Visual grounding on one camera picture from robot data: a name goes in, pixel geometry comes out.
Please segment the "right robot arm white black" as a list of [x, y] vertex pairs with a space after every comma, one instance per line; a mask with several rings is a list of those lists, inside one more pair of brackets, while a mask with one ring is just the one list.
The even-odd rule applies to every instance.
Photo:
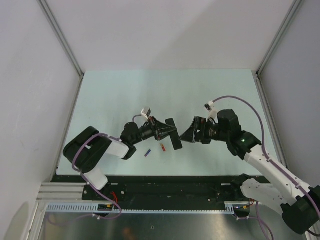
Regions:
[[258, 170], [271, 187], [242, 175], [240, 183], [230, 188], [231, 196], [242, 201], [254, 199], [281, 215], [286, 225], [303, 235], [320, 220], [320, 188], [311, 187], [267, 151], [252, 133], [242, 130], [238, 116], [231, 109], [217, 113], [217, 123], [196, 116], [191, 126], [180, 136], [188, 143], [225, 142], [232, 155]]

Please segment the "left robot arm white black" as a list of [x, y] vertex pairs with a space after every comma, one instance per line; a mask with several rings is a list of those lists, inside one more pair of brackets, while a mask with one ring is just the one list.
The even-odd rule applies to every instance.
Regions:
[[89, 126], [64, 147], [62, 154], [71, 163], [72, 169], [93, 188], [93, 194], [105, 200], [110, 196], [111, 188], [107, 185], [108, 178], [97, 167], [102, 157], [107, 154], [128, 160], [136, 153], [136, 144], [150, 138], [161, 141], [167, 137], [170, 137], [174, 150], [183, 148], [172, 118], [163, 123], [153, 116], [147, 116], [140, 127], [133, 121], [128, 122], [119, 138]]

